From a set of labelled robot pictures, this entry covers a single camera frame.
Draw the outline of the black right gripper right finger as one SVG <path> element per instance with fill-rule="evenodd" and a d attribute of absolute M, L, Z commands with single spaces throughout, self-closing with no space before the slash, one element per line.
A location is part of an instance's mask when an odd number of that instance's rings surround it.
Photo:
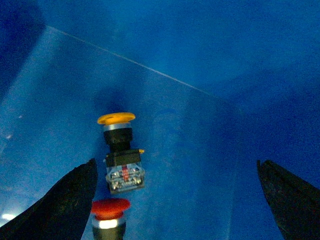
<path fill-rule="evenodd" d="M 282 237 L 318 240 L 320 190 L 271 160 L 258 160 L 257 174 Z"/>

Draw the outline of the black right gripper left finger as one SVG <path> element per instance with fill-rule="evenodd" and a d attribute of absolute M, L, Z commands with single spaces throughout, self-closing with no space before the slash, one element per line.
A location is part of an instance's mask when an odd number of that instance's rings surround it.
<path fill-rule="evenodd" d="M 80 240 L 96 193 L 95 159 L 75 167 L 37 202 L 0 228 L 2 240 Z"/>

